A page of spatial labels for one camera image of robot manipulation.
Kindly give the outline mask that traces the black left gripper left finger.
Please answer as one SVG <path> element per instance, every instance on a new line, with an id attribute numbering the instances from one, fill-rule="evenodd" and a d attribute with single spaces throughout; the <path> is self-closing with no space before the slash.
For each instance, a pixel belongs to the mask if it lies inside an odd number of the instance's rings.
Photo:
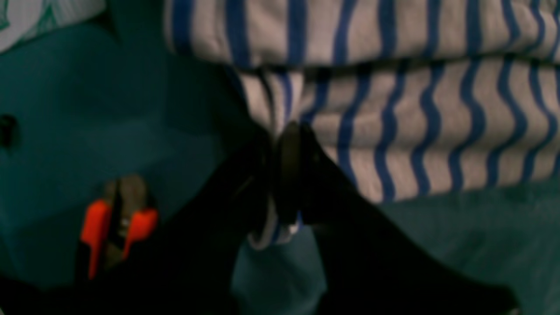
<path id="1" fill-rule="evenodd" d="M 130 256 L 93 280 L 48 291 L 1 278 L 6 315 L 236 315 L 238 250 L 268 209 L 268 136 L 257 135 Z"/>

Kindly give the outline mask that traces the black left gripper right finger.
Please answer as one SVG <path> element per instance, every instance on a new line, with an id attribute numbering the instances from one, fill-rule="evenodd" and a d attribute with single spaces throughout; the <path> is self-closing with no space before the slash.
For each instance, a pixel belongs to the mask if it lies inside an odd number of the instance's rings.
<path id="1" fill-rule="evenodd" d="M 276 211 L 311 227 L 327 291 L 319 315 L 519 315 L 511 289 L 484 284 L 430 257 L 366 200 L 307 125 L 276 144 Z"/>

